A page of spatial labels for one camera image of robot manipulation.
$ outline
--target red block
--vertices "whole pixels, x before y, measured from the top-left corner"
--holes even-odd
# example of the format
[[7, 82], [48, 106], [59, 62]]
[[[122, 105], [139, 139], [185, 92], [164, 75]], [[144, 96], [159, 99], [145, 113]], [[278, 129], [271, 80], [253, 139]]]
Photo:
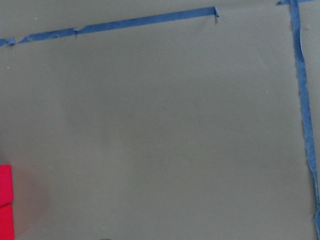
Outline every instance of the red block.
[[14, 200], [10, 165], [0, 165], [0, 207]]
[[11, 204], [0, 207], [0, 239], [15, 239], [14, 220]]

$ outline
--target gray floor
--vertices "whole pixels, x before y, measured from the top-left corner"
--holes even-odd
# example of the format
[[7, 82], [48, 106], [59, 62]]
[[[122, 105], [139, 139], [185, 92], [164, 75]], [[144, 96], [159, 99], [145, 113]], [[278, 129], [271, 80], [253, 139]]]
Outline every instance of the gray floor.
[[[276, 2], [1, 1], [0, 37], [16, 40], [221, 12], [0, 48], [16, 239], [315, 240], [290, 12]], [[320, 2], [300, 6], [320, 157]]]

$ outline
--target red object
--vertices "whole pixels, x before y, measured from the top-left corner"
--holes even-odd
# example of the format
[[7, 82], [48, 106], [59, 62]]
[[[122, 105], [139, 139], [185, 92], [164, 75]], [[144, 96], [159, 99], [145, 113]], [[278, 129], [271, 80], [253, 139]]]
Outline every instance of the red object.
[[14, 240], [14, 200], [10, 165], [0, 165], [0, 240]]

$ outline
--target blue painter's tape strip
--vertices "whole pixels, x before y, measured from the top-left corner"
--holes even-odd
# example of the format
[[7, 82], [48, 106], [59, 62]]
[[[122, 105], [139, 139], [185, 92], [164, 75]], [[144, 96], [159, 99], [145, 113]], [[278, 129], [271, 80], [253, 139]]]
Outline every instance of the blue painter's tape strip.
[[311, 121], [309, 91], [307, 86], [307, 72], [306, 62], [303, 55], [303, 49], [301, 44], [301, 22], [299, 13], [298, 0], [290, 1], [290, 14], [293, 25], [293, 45], [295, 52], [295, 61], [297, 68], [298, 86], [300, 91], [300, 104], [301, 114], [304, 128], [304, 143], [307, 154], [307, 162], [312, 175], [313, 189], [314, 189], [314, 201], [315, 201], [315, 216], [314, 223], [317, 232], [317, 239], [320, 240], [320, 201], [319, 201], [319, 186], [318, 186], [318, 174], [316, 163], [316, 152], [314, 134]]
[[[304, 2], [311, 2], [311, 1], [314, 1], [314, 0], [298, 0], [298, 3], [304, 3]], [[288, 5], [290, 4], [290, 0], [281, 0], [277, 3], [277, 5]]]
[[[220, 16], [219, 10], [215, 6], [211, 7], [204, 7], [198, 8], [193, 10], [186, 10], [186, 11], [178, 11], [172, 13], [165, 13], [153, 16], [145, 16], [139, 17], [134, 19], [127, 19], [121, 21], [113, 21], [113, 22], [106, 22], [94, 25], [88, 25], [84, 28], [78, 30], [76, 28], [66, 28], [56, 31], [47, 31], [47, 32], [40, 32], [35, 34], [30, 34], [24, 37], [21, 41], [17, 42], [18, 44], [21, 43], [28, 43], [31, 41], [42, 41], [54, 38], [63, 38], [73, 35], [79, 34], [89, 34], [101, 31], [110, 31], [115, 29], [123, 29], [123, 28], [130, 28], [130, 27], [137, 27], [142, 25], [149, 25], [149, 24], [158, 24], [176, 20], [183, 20], [183, 19], [191, 19], [197, 17], [204, 17], [216, 15], [217, 17]], [[0, 46], [5, 44], [10, 45], [11, 41], [6, 39], [0, 39]]]

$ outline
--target blue tape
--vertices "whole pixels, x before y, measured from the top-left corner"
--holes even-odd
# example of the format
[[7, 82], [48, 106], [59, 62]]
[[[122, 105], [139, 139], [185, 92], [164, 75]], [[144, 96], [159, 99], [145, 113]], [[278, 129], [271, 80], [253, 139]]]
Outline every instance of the blue tape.
[[[89, 33], [101, 32], [101, 31], [110, 31], [115, 29], [137, 27], [137, 26], [149, 25], [149, 24], [158, 24], [158, 23], [164, 23], [164, 22], [170, 22], [170, 21], [176, 21], [176, 20], [198, 18], [198, 17], [210, 16], [210, 15], [216, 15], [217, 18], [220, 17], [219, 10], [216, 6], [88, 25], [80, 30], [73, 27], [73, 28], [66, 28], [66, 29], [61, 29], [56, 31], [40, 32], [40, 33], [30, 34], [24, 37], [21, 41], [17, 42], [17, 44], [28, 43], [31, 41], [42, 41], [42, 40], [48, 40], [48, 39], [54, 39], [54, 38], [63, 38], [63, 37], [79, 35], [79, 34], [89, 34]], [[15, 42], [13, 43], [11, 39], [9, 40], [0, 39], [0, 46], [3, 46], [5, 44], [7, 44], [8, 46], [11, 46], [12, 44], [16, 44]]]
[[[298, 3], [303, 3], [303, 2], [311, 2], [311, 1], [314, 1], [314, 0], [298, 0]], [[277, 3], [277, 5], [288, 5], [290, 4], [290, 0], [281, 0]]]
[[307, 155], [307, 162], [310, 168], [313, 190], [314, 190], [314, 201], [315, 201], [315, 216], [314, 223], [317, 232], [317, 239], [320, 240], [320, 201], [319, 201], [319, 187], [318, 187], [318, 174], [317, 174], [317, 163], [316, 163], [316, 152], [314, 134], [311, 121], [309, 91], [307, 86], [307, 72], [306, 62], [303, 54], [301, 44], [301, 22], [299, 13], [299, 1], [289, 0], [290, 2], [290, 14], [293, 25], [293, 45], [295, 52], [295, 61], [297, 68], [298, 86], [300, 92], [300, 104], [301, 114], [304, 129], [304, 144]]

